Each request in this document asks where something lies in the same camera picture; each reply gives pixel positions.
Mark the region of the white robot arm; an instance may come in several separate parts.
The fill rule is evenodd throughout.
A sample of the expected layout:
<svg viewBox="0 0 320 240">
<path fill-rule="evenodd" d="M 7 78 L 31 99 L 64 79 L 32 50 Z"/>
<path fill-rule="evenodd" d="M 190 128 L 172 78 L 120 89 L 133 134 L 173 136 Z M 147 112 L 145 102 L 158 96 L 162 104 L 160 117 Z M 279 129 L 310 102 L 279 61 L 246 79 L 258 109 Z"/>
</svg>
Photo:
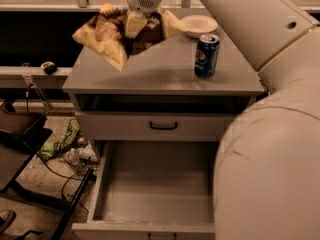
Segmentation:
<svg viewBox="0 0 320 240">
<path fill-rule="evenodd" d="M 267 86 L 214 169 L 216 240 L 320 240 L 319 23 L 290 0 L 200 0 Z"/>
</svg>

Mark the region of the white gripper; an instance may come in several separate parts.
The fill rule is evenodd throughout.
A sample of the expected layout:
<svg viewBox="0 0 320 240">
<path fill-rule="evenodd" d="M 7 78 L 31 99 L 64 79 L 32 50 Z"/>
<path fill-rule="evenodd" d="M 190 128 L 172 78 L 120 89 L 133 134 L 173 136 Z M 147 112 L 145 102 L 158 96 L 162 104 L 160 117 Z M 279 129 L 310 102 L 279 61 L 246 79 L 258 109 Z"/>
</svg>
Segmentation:
<svg viewBox="0 0 320 240">
<path fill-rule="evenodd" d="M 144 14 L 155 12 L 162 0 L 126 0 L 130 9 L 126 14 L 125 36 L 135 39 L 147 24 Z M 160 9 L 164 37 L 166 39 L 184 33 L 186 27 L 172 12 L 164 8 Z"/>
</svg>

